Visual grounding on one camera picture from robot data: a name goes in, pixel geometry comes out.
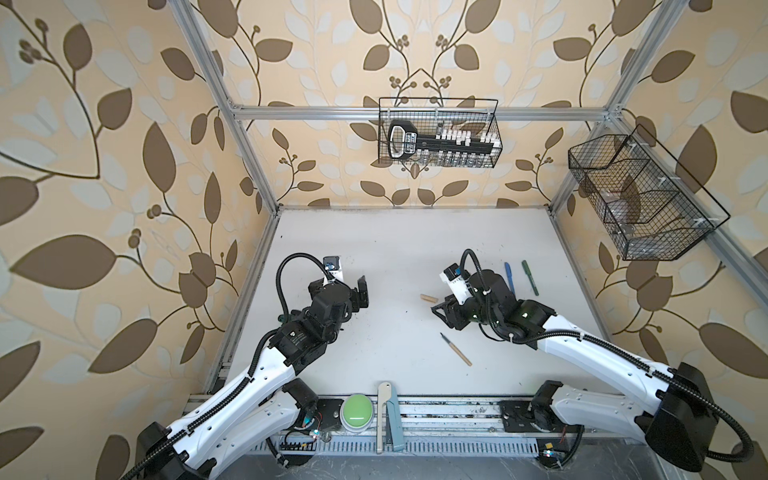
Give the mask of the beige pen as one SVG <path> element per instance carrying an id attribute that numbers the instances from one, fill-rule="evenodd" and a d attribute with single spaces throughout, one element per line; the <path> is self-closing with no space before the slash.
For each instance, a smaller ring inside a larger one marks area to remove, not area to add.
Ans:
<path id="1" fill-rule="evenodd" d="M 471 360 L 442 332 L 440 333 L 442 340 L 448 345 L 448 347 L 468 366 L 472 367 Z"/>

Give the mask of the blue pen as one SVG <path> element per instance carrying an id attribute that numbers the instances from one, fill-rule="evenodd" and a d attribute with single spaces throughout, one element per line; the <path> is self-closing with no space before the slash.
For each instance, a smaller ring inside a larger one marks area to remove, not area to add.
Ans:
<path id="1" fill-rule="evenodd" d="M 513 273 L 512 273 L 512 269 L 511 269 L 510 263 L 505 261 L 504 262 L 504 268 L 505 268 L 505 275 L 506 275 L 506 279 L 507 279 L 507 283 L 508 283 L 509 289 L 510 289 L 510 291 L 512 292 L 513 295 L 516 295 L 515 285 L 514 285 L 514 280 L 513 280 Z"/>

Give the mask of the green pen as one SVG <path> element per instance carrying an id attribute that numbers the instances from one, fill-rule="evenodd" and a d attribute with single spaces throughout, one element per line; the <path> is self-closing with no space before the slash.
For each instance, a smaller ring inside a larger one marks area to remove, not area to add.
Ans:
<path id="1" fill-rule="evenodd" d="M 526 277 L 527 277 L 527 279 L 528 279 L 528 281 L 530 283 L 530 286 L 531 286 L 531 289 L 532 289 L 534 295 L 535 296 L 539 296 L 540 295 L 539 289 L 538 289 L 538 286 L 537 286 L 537 284 L 535 282 L 535 279 L 534 279 L 534 276 L 533 276 L 533 273 L 532 273 L 532 270 L 530 268 L 530 265 L 529 265 L 528 261 L 527 260 L 523 260 L 521 262 L 521 265 L 522 265 L 523 271 L 524 271 L 524 273 L 525 273 L 525 275 L 526 275 Z"/>

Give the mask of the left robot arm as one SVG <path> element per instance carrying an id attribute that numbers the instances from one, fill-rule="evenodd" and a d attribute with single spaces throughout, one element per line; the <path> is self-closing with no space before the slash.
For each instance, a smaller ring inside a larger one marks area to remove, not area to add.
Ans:
<path id="1" fill-rule="evenodd" d="M 308 287 L 310 305 L 292 310 L 282 274 L 297 259 L 317 266 L 322 277 Z M 299 375 L 370 302 L 366 279 L 360 277 L 351 287 L 340 272 L 335 257 L 287 256 L 275 274 L 279 326 L 262 336 L 246 368 L 202 405 L 167 427 L 154 422 L 145 428 L 137 439 L 138 458 L 125 478 L 216 479 L 272 436 L 314 421 L 318 396 Z"/>

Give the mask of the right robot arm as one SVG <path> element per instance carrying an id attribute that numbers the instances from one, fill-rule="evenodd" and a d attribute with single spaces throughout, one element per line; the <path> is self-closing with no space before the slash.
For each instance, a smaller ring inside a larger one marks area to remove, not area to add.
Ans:
<path id="1" fill-rule="evenodd" d="M 612 387 L 600 393 L 545 381 L 529 404 L 540 429 L 562 423 L 619 434 L 694 473 L 709 459 L 731 464 L 752 459 L 755 444 L 747 430 L 716 404 L 696 367 L 671 367 L 630 353 L 540 302 L 517 298 L 501 275 L 482 268 L 471 249 L 439 277 L 451 293 L 431 311 L 447 327 L 461 331 L 476 324 L 493 341 L 556 356 Z"/>

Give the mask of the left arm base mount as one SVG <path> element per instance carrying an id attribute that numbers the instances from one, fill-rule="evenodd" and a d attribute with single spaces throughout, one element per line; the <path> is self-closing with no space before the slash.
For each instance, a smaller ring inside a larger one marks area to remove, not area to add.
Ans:
<path id="1" fill-rule="evenodd" d="M 320 396 L 308 410 L 302 410 L 293 425 L 281 430 L 281 433 L 298 431 L 336 431 L 342 428 L 341 406 L 343 398 Z"/>

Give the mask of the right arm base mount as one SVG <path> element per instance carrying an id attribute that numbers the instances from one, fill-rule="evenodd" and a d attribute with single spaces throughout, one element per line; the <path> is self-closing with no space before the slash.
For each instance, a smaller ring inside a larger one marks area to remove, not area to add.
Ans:
<path id="1" fill-rule="evenodd" d="M 575 434 L 577 425 L 563 423 L 548 404 L 524 399 L 507 399 L 498 403 L 506 433 L 540 433 L 544 435 Z"/>

